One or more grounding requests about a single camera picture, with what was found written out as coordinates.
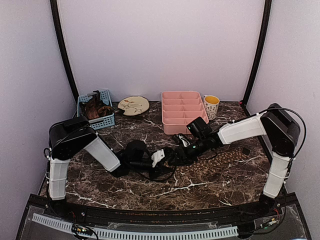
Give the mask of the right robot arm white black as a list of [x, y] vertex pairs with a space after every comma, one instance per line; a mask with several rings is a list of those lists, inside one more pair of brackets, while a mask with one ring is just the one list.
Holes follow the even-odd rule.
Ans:
[[277, 103], [267, 109], [232, 120], [214, 130], [202, 117], [198, 117], [186, 127], [196, 140], [188, 146], [176, 149], [177, 158], [183, 163], [194, 161], [208, 150], [216, 150], [226, 145], [250, 138], [261, 138], [269, 151], [270, 168], [263, 188], [262, 201], [255, 205], [255, 213], [266, 217], [275, 208], [275, 199], [290, 176], [293, 161], [301, 151], [307, 126], [302, 117], [292, 109]]

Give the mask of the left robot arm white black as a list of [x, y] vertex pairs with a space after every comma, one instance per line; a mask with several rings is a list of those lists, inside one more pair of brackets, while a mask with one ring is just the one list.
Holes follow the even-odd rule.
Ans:
[[49, 147], [43, 153], [48, 159], [47, 194], [53, 202], [51, 210], [60, 218], [67, 218], [70, 206], [66, 197], [68, 167], [78, 152], [85, 150], [112, 176], [119, 178], [135, 172], [143, 178], [162, 183], [170, 179], [177, 167], [169, 167], [176, 155], [172, 148], [150, 152], [141, 140], [133, 140], [115, 152], [94, 130], [86, 117], [80, 116], [53, 124], [49, 129]]

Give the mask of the brown floral tie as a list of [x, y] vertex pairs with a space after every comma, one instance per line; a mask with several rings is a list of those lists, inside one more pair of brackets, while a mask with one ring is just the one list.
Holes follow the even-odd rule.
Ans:
[[209, 150], [205, 154], [196, 158], [196, 161], [191, 165], [179, 166], [177, 172], [179, 174], [191, 174], [191, 173], [201, 173], [212, 170], [215, 167], [219, 167], [225, 164], [233, 163], [236, 160], [245, 160], [251, 154], [251, 150], [247, 147], [229, 147], [226, 151]]

